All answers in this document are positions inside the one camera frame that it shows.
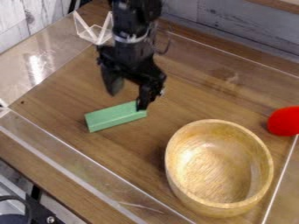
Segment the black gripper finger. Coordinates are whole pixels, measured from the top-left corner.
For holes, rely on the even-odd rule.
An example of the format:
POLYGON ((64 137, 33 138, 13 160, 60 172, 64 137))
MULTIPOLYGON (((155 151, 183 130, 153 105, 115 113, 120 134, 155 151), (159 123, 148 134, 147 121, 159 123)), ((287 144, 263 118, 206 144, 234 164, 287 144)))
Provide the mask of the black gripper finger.
POLYGON ((136 110, 147 110, 148 105, 161 95, 163 87, 157 83, 143 84, 139 87, 139 96, 136 98, 136 110))
POLYGON ((124 87, 124 77, 121 76, 121 73, 103 66, 101 78, 105 84, 107 92, 115 96, 124 87))

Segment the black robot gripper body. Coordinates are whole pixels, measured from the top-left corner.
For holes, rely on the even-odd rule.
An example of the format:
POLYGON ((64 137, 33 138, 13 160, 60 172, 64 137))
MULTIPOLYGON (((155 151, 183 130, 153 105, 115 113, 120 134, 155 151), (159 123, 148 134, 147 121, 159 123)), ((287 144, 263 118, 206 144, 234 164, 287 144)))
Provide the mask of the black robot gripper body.
POLYGON ((116 42, 113 45, 97 47, 97 64, 121 73, 139 86, 157 83, 164 88, 166 74, 155 64, 155 41, 144 40, 139 43, 125 44, 116 42))

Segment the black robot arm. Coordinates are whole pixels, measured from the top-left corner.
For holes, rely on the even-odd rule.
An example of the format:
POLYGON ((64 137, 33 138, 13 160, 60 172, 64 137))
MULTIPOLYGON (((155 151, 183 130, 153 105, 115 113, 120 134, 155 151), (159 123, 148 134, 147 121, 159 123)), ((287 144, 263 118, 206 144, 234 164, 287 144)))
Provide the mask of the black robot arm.
POLYGON ((128 79, 139 86, 136 110, 147 110, 161 95, 167 75, 155 64, 156 21, 161 0, 108 0, 113 45, 97 47, 97 64, 107 92, 115 96, 128 79))

